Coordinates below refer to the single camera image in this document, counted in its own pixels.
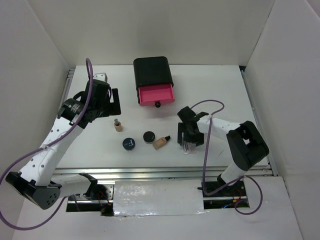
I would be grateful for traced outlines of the large clear sachet packet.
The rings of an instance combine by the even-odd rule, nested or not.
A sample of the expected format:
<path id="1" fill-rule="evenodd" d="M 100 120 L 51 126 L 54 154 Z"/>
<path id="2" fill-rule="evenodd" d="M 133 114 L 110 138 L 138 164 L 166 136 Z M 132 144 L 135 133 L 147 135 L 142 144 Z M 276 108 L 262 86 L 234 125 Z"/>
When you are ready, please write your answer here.
<path id="1" fill-rule="evenodd" d="M 185 155 L 195 154 L 197 152 L 196 144 L 185 141 L 184 133 L 181 134 L 181 146 Z"/>

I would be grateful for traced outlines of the black lid powder jar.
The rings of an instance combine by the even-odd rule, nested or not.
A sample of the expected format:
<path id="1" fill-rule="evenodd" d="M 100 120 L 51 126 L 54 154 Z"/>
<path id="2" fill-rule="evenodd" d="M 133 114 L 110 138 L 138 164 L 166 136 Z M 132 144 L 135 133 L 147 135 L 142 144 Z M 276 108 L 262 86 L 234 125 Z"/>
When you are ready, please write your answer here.
<path id="1" fill-rule="evenodd" d="M 142 137 L 146 144 L 152 144 L 155 141 L 156 135 L 152 131 L 146 131 Z"/>

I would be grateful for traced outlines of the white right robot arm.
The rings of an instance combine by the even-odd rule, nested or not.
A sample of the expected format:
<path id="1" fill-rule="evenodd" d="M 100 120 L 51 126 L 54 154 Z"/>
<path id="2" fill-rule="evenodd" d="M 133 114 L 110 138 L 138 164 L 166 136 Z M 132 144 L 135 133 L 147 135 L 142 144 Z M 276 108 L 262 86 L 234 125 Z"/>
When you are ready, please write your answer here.
<path id="1" fill-rule="evenodd" d="M 188 106 L 182 108 L 177 116 L 180 119 L 177 143 L 184 148 L 184 151 L 189 152 L 205 145 L 200 189 L 206 196 L 212 196 L 218 192 L 223 196 L 230 195 L 235 190 L 235 183 L 270 153 L 265 140 L 251 121 L 230 122 L 212 117 L 207 112 L 195 113 Z M 232 162 L 217 177 L 217 188 L 209 191 L 205 179 L 211 136 L 228 143 Z"/>

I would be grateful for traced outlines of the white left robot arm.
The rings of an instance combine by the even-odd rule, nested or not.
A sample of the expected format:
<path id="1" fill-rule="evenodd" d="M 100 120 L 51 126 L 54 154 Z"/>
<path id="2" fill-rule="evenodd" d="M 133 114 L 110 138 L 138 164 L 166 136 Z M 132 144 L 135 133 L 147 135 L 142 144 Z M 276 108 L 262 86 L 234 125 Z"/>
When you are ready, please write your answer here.
<path id="1" fill-rule="evenodd" d="M 80 194 L 97 199 L 106 187 L 88 173 L 53 176 L 53 173 L 73 141 L 89 123 L 97 118 L 121 114 L 118 90 L 107 83 L 106 73 L 96 73 L 93 85 L 64 101 L 54 124 L 29 162 L 18 172 L 11 171 L 5 180 L 23 197 L 43 210 L 59 198 Z"/>

